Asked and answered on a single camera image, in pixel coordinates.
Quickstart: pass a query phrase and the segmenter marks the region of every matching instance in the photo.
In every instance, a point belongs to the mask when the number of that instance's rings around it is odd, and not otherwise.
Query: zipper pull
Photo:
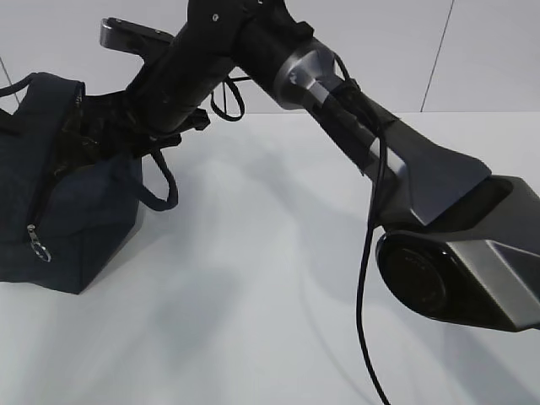
[[[32,246],[32,250],[34,251],[35,255],[38,256],[43,262],[50,263],[52,260],[51,253],[49,253],[47,248],[41,244],[40,239],[37,237],[35,232],[35,225],[28,225],[26,229],[28,230],[28,235],[30,236],[30,246]]]

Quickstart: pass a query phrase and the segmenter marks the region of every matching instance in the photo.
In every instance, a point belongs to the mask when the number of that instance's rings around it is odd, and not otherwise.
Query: navy blue bag
[[[85,165],[92,145],[83,151],[86,140],[68,130],[84,84],[32,73],[0,97],[26,86],[12,116],[0,110],[0,282],[79,294],[135,225],[139,201],[172,209],[176,183],[160,151],[152,156],[169,183],[166,201],[144,187],[141,159]]]

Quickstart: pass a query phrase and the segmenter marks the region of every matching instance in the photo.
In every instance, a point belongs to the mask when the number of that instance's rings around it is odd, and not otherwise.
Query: white wall
[[[87,83],[91,94],[123,89],[137,57],[102,49],[100,20],[116,16],[175,33],[187,0],[3,0],[0,56],[13,80],[48,71]],[[419,111],[451,0],[288,0],[291,13],[339,52],[366,92],[393,111]],[[248,112],[278,112],[242,84]]]
[[[425,110],[540,110],[539,15],[538,0],[456,0]]]

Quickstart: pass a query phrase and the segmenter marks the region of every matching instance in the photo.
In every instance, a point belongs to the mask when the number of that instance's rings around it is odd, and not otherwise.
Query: zipper
[[[83,91],[81,86],[81,88],[78,90],[77,96],[75,97],[74,110],[80,108],[82,101]],[[53,190],[60,182],[60,180],[67,174],[66,167],[54,167],[54,164],[56,162],[52,158],[52,155],[56,147],[57,140],[58,135],[56,135],[51,141],[51,146],[46,156],[46,163],[43,167],[43,171],[45,171],[45,178],[42,178],[41,181],[38,183],[42,186],[38,187],[39,190],[35,192],[33,198],[34,201],[31,204],[32,209],[29,211],[30,214],[26,221],[26,223],[28,224],[26,225],[26,232],[28,233],[28,236],[30,238],[30,247],[32,248],[36,256],[38,256],[43,262],[47,263],[50,263],[52,261],[52,254],[49,252],[46,246],[41,243],[40,238],[37,235],[37,229],[40,226],[41,219],[43,218],[43,214],[46,211],[46,207],[49,203],[49,199],[51,198]]]
[[[35,255],[38,256],[43,262],[50,263],[52,260],[52,255],[49,250],[43,246],[43,244],[41,244],[40,238],[38,238],[35,232],[35,225],[28,225],[26,230],[28,230],[28,235],[30,236],[30,246],[32,246],[32,250],[34,251]]]

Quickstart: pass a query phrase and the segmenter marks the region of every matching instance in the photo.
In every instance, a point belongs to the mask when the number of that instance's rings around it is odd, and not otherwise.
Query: robotic arm
[[[538,196],[522,179],[492,175],[478,159],[431,143],[368,99],[313,35],[284,0],[192,0],[176,37],[106,19],[101,44],[145,63],[124,92],[85,101],[86,127],[104,155],[115,151],[109,138],[121,137],[136,155],[177,145],[183,131],[208,125],[197,107],[238,66],[284,109],[308,111],[372,181],[383,130],[387,170],[376,220],[386,234],[376,254],[388,288],[439,321],[538,327]]]

